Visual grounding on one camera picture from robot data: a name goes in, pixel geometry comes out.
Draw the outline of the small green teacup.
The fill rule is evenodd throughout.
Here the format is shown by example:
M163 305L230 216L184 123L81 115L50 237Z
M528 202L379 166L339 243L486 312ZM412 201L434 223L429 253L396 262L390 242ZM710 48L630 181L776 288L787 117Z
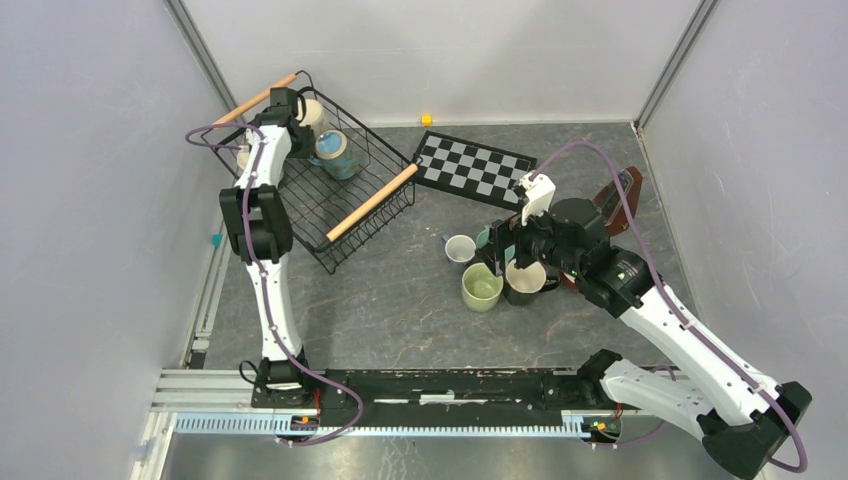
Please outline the small green teacup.
M485 226L476 236L475 245L477 249L481 249L490 243L492 237L492 227Z

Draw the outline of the blue bottomed mug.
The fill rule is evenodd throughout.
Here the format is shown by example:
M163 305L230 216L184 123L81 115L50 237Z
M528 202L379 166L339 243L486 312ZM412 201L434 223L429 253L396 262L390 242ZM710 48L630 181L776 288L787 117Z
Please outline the blue bottomed mug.
M348 137L335 129L327 130L315 138L313 154L308 161L338 181L349 180L361 170L360 160Z

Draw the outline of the red floral mug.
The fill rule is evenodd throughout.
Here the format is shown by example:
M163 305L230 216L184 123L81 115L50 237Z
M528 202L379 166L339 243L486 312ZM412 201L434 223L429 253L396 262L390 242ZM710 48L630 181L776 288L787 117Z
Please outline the red floral mug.
M569 274L567 274L567 273L565 273L565 272L561 272L561 273L560 273L560 277L561 277L561 280L562 280L562 284L563 284L565 287L567 287L567 288L569 288L569 289L571 289L571 290L573 290L573 291L577 291L577 290L578 290L578 287L577 287L577 285L576 285L576 283L575 283L575 278L574 278L573 276L571 276L571 275L569 275Z

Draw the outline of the glossy black mug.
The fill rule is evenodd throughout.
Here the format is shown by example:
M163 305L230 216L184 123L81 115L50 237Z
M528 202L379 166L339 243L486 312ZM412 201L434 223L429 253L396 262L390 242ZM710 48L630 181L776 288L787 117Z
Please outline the glossy black mug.
M515 259L505 269L503 298L512 306L531 304L538 295L556 290L561 285L557 274L550 274L540 262L519 268Z

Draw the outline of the light green mug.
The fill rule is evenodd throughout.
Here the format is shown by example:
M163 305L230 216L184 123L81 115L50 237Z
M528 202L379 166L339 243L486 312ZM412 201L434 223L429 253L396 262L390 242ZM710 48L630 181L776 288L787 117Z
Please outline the light green mug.
M494 275L485 263L473 264L462 275L462 299L470 310L487 312L497 304L503 285L503 278Z

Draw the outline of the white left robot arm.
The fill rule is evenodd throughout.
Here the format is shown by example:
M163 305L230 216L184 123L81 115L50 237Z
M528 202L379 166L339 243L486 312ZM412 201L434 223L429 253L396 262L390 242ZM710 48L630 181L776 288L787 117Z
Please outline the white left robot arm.
M297 408L313 400L303 343L294 326L288 286L294 231L279 191L290 153L313 138L299 124L305 98L288 87L262 96L269 106L243 126L247 154L235 185L219 194L233 252L244 262L258 305L262 348L251 405Z

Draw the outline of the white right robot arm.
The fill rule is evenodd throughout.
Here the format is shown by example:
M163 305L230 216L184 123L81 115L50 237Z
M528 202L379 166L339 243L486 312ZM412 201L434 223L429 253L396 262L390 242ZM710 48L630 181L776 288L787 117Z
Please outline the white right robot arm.
M494 222L480 256L502 275L541 264L573 278L591 304L637 331L688 377L680 383L602 350L581 367L580 400L643 410L698 440L736 477L752 479L777 463L785 442L796 448L794 473L808 467L798 426L811 393L754 368L688 310L651 259L612 244L604 217L587 199L556 202L538 214Z

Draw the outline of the grey blue mug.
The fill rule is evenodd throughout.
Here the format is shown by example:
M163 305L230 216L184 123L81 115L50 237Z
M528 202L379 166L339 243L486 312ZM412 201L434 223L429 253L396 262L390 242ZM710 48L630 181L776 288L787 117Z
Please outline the grey blue mug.
M475 240L467 235L443 235L443 250L448 261L454 266L472 263L476 255Z

